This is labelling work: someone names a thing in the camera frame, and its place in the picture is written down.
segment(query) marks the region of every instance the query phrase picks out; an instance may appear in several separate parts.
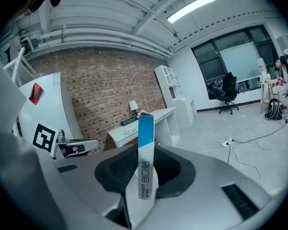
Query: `white bookshelf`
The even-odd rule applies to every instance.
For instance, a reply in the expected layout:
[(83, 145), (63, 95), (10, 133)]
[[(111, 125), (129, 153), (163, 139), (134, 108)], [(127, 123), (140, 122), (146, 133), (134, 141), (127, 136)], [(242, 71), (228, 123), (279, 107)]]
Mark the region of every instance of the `white bookshelf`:
[(167, 108), (175, 107), (179, 128), (191, 127), (194, 122), (192, 106), (194, 100), (183, 95), (175, 70), (165, 66), (155, 69)]

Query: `desk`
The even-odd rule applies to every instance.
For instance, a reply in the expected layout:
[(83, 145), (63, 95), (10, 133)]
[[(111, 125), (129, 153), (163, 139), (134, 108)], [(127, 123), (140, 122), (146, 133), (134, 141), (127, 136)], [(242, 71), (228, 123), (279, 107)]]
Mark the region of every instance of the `desk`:
[[(273, 94), (272, 88), (273, 88), (273, 85), (276, 84), (276, 82), (277, 82), (277, 80), (275, 80), (275, 81), (270, 81), (270, 82), (260, 82), (260, 83), (259, 83), (260, 86), (261, 86), (261, 88), (262, 88), (262, 90), (263, 90), (263, 96), (262, 96), (262, 99), (261, 99), (261, 110), (260, 110), (260, 113), (263, 112), (264, 103), (269, 104), (269, 102), (270, 102), (270, 100), (271, 100), (271, 94), (270, 94), (270, 92), (272, 92), (272, 96), (273, 96), (272, 98), (274, 98), (274, 94)], [(269, 100), (265, 100), (265, 99), (264, 99), (264, 86), (265, 86), (265, 85), (268, 86)]]
[[(174, 114), (174, 107), (156, 110), (151, 112), (155, 118), (155, 139), (158, 143), (167, 146), (175, 146), (180, 140), (180, 134)], [(117, 148), (122, 147), (129, 141), (138, 137), (138, 129), (131, 134), (125, 134), (124, 131), (133, 127), (138, 127), (139, 120), (128, 124), (126, 126), (120, 126), (116, 129), (109, 131), (109, 135), (113, 138)]]

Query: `ceiling beam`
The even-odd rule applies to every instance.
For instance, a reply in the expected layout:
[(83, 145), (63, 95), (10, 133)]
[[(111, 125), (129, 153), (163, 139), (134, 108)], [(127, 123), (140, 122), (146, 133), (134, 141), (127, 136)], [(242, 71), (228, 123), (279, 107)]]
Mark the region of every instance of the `ceiling beam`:
[(266, 12), (264, 14), (248, 14), (248, 15), (244, 15), (241, 17), (236, 17), (230, 20), (226, 20), (224, 22), (220, 22), (219, 24), (217, 24), (218, 26), (214, 25), (214, 26), (210, 26), (208, 28), (205, 28), (202, 31), (199, 31), (196, 34), (193, 34), (189, 37), (187, 37), (186, 39), (182, 40), (181, 42), (179, 42), (178, 44), (176, 44), (175, 46), (172, 47), (173, 52), (176, 52), (177, 50), (181, 49), (182, 47), (186, 46), (186, 45), (191, 45), (192, 47), (197, 46), (197, 45), (193, 45), (193, 42), (196, 41), (201, 41), (201, 38), (205, 37), (206, 35), (210, 35), (209, 39), (211, 39), (211, 34), (214, 32), (217, 32), (221, 29), (229, 29), (228, 32), (222, 33), (222, 34), (226, 34), (226, 33), (230, 33), (232, 31), (236, 31), (236, 30), (240, 30), (243, 29), (245, 27), (250, 27), (250, 26), (255, 26), (255, 25), (260, 25), (260, 23), (262, 23), (262, 21), (264, 21), (267, 18), (275, 18), (277, 17), (277, 15), (273, 12)]
[(42, 29), (42, 33), (50, 33), (51, 25), (50, 25), (50, 0), (45, 0), (42, 5), (38, 9), (40, 27)]
[(160, 14), (164, 9), (166, 9), (169, 5), (171, 5), (176, 0), (161, 0), (158, 2), (150, 12), (148, 12), (137, 24), (137, 26), (132, 31), (133, 35), (138, 35), (142, 32), (142, 30), (155, 18)]

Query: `baseboard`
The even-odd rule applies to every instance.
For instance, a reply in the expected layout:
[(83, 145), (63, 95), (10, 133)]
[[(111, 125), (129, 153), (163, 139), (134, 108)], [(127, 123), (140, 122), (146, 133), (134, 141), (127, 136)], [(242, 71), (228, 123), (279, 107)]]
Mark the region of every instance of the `baseboard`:
[[(251, 102), (243, 102), (243, 103), (239, 103), (239, 104), (235, 104), (235, 106), (242, 106), (242, 105), (249, 105), (249, 104), (253, 104), (253, 103), (260, 103), (260, 100), (255, 100), (255, 101), (251, 101)], [(213, 107), (213, 108), (207, 108), (207, 109), (200, 109), (197, 110), (197, 112), (205, 112), (205, 111), (212, 111), (212, 110), (219, 110), (220, 106), (218, 107)]]

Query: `white desk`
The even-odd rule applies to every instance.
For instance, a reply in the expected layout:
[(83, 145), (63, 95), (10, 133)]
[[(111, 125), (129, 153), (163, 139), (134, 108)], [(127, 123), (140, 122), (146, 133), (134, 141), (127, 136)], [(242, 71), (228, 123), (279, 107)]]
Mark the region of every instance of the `white desk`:
[[(174, 107), (156, 110), (151, 112), (155, 118), (155, 139), (158, 143), (167, 146), (175, 146), (180, 139), (180, 134), (174, 114)], [(122, 147), (129, 141), (138, 137), (138, 129), (131, 134), (125, 134), (124, 131), (132, 127), (137, 127), (139, 120), (128, 124), (126, 126), (120, 126), (116, 129), (109, 131), (109, 135), (114, 140), (117, 148)]]

